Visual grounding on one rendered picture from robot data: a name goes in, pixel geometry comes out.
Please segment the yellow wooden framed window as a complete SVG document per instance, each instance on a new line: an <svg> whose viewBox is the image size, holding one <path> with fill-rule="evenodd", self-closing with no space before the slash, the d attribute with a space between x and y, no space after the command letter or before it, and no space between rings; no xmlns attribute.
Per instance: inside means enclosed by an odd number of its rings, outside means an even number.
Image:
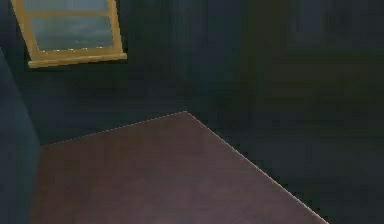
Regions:
<svg viewBox="0 0 384 224"><path fill-rule="evenodd" d="M125 60L117 0L10 0L31 68Z"/></svg>

